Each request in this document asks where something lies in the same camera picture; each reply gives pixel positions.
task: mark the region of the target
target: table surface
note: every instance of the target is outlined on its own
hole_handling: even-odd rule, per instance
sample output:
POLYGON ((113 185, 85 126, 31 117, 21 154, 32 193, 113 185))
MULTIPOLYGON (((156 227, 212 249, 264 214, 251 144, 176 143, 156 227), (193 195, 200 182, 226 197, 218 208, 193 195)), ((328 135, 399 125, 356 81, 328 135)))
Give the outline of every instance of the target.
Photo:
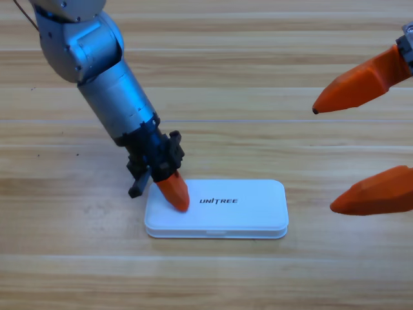
POLYGON ((0 309, 413 308, 413 213, 329 209, 353 183, 413 165, 412 81, 357 109, 311 111, 336 76, 402 35, 411 0, 116 0, 106 11, 161 129, 183 135, 183 176, 279 180, 288 234, 149 238, 125 150, 1 0, 0 309))

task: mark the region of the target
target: metal cylinder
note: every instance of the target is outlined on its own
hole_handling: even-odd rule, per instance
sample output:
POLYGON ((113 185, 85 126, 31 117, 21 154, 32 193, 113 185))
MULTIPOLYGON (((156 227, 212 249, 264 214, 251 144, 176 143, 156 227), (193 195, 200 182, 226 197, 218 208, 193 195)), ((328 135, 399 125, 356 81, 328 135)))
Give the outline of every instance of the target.
POLYGON ((154 117, 155 109, 124 59, 77 87, 112 139, 154 117))

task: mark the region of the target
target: wooden plank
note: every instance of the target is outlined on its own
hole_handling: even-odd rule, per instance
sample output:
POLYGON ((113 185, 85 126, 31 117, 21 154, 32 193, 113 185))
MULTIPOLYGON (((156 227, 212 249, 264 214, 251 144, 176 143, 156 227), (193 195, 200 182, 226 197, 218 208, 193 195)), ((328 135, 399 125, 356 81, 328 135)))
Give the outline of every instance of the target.
POLYGON ((403 126, 165 123, 163 130, 183 133, 185 178, 272 178, 285 185, 290 231, 274 243, 149 238, 146 193, 128 198, 126 153, 102 129, 1 123, 9 137, 0 136, 0 253, 409 260, 413 214, 356 218, 328 208, 355 181, 413 164, 403 126), (386 130, 378 134, 380 128, 386 130))
MULTIPOLYGON (((162 121, 267 120, 409 121, 413 90, 392 88, 388 94, 359 108, 312 113, 322 88, 164 88, 145 87, 162 121)), ((78 89, 4 88, 0 121, 47 120, 99 123, 78 89)))
POLYGON ((0 273, 3 309, 401 310, 413 305, 408 262, 2 255, 0 273))

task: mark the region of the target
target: black bracket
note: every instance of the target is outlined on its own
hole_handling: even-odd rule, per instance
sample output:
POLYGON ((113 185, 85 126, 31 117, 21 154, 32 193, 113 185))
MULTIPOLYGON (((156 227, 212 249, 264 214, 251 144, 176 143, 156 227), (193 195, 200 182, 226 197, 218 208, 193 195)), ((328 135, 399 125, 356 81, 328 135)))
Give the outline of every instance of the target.
POLYGON ((129 189, 129 196, 131 198, 142 196, 150 177, 150 167, 145 165, 143 160, 136 161, 131 156, 129 156, 129 162, 126 167, 135 178, 133 186, 129 189))

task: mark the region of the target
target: case lid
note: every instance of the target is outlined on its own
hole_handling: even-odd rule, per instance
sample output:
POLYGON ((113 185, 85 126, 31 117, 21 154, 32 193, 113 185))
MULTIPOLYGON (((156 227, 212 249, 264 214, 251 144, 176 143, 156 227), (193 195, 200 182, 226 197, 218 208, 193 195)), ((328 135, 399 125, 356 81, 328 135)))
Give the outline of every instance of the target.
POLYGON ((179 212, 151 184, 145 226, 156 238, 281 238, 287 233, 284 186, 275 180, 186 180, 190 205, 179 212))

